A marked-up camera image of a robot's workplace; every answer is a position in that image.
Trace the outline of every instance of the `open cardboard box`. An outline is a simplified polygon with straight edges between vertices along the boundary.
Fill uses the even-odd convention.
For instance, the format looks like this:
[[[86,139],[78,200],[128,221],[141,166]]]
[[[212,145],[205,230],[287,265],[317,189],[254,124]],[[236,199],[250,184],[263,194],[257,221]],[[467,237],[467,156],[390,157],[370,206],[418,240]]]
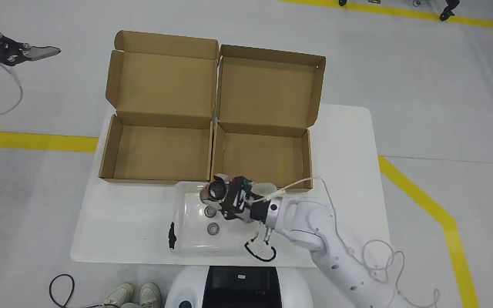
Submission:
[[[116,108],[99,177],[207,181],[216,101],[216,40],[121,31],[106,98]]]
[[[311,177],[308,128],[317,120],[325,57],[231,45],[220,54],[211,176],[278,187]]]

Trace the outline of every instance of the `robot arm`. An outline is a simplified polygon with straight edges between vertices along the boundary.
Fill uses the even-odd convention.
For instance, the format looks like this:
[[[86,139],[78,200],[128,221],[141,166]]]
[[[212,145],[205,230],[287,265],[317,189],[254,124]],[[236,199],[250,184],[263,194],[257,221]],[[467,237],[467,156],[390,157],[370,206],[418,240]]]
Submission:
[[[290,199],[282,197],[281,191],[268,196],[254,193],[254,183],[244,177],[230,179],[216,175],[200,193],[201,200],[215,206],[227,219],[241,219],[245,223],[258,221],[265,225],[267,232],[263,242],[269,246],[272,231],[289,239],[294,245],[308,249],[320,271],[332,281],[340,291],[356,306],[364,308],[411,308],[397,289],[397,284],[379,280],[378,270],[371,269],[356,256],[364,258],[364,247],[357,243],[346,243],[340,234],[350,238],[350,234],[337,226],[335,209],[309,199]],[[245,244],[253,243],[255,237]],[[257,259],[261,259],[250,250]],[[434,295],[435,306],[438,291]]]
[[[320,271],[356,307],[412,307],[395,285],[374,279],[371,275],[377,272],[369,272],[353,257],[360,256],[361,249],[356,243],[347,248],[339,239],[339,232],[347,233],[336,231],[335,215],[329,207],[307,199],[275,198],[271,204],[276,206],[275,210],[269,208],[266,227],[308,249]]]
[[[60,49],[56,47],[35,47],[28,43],[16,42],[0,32],[0,63],[7,66],[16,66],[26,61],[38,61],[58,55]]]

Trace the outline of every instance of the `yellow tape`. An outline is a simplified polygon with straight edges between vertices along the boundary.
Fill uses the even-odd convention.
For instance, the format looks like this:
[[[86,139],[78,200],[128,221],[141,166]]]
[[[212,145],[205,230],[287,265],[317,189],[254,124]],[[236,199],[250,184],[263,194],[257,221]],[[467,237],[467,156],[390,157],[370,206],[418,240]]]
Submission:
[[[383,5],[371,5],[363,3],[353,3],[351,0],[345,6],[339,6],[337,0],[279,0],[281,2],[294,3],[298,5],[314,5],[323,6],[326,8],[338,8],[348,11],[391,15],[404,18],[431,20],[434,22],[441,22],[439,19],[440,14],[423,12],[418,10],[409,10],[405,8],[392,8]],[[493,28],[493,20],[479,19],[479,18],[467,18],[460,16],[451,16],[446,22],[459,24],[459,25],[473,25],[476,27]]]
[[[0,148],[94,153],[97,145],[94,137],[0,132]]]
[[[388,160],[379,156],[380,171],[385,174],[390,181],[402,189],[411,199],[433,217],[444,230],[445,240],[448,246],[448,253],[452,261],[452,268],[455,272],[455,279],[459,287],[462,298],[462,306],[466,308],[479,307],[478,298],[476,297],[475,286],[469,273],[468,261],[466,259],[464,248],[462,247],[461,236],[454,217],[442,209],[438,203],[430,198],[425,192],[411,182],[397,168],[392,166]]]

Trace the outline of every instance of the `white shoe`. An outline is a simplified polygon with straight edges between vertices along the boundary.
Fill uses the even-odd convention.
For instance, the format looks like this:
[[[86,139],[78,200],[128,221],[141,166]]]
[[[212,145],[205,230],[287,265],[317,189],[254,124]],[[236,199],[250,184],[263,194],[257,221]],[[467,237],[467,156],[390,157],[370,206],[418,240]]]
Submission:
[[[140,289],[140,306],[142,308],[161,308],[161,292],[154,283],[146,283]]]
[[[104,301],[104,304],[112,304],[120,307],[124,303],[132,300],[133,287],[129,283],[124,283],[116,287]]]

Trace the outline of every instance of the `table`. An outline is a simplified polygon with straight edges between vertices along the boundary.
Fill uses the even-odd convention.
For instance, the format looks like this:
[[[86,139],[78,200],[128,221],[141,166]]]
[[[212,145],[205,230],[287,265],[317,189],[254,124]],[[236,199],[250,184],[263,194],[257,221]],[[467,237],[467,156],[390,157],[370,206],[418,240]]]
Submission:
[[[82,202],[70,256],[87,263],[146,263],[231,266],[315,267],[309,253],[273,234],[278,256],[262,263],[244,256],[190,256],[173,254],[168,230],[173,220],[173,186],[114,184],[98,178],[106,140],[109,108]],[[318,120],[310,128],[313,174],[328,184],[339,222],[357,240],[390,242],[381,175],[378,167],[371,114],[365,108],[321,104]],[[314,181],[308,195],[326,201],[324,188]],[[385,264],[388,250],[369,248]]]

